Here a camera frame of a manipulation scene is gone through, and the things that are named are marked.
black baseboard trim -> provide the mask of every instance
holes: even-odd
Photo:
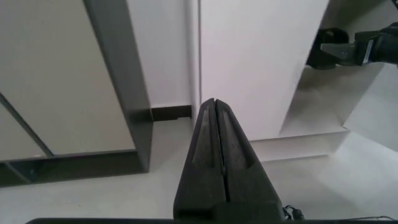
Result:
[[[191,105],[152,108],[151,111],[152,119],[154,121],[169,121],[179,118],[192,118]]]
[[[3,186],[39,184],[145,172],[137,151],[9,162],[23,176],[9,178]]]

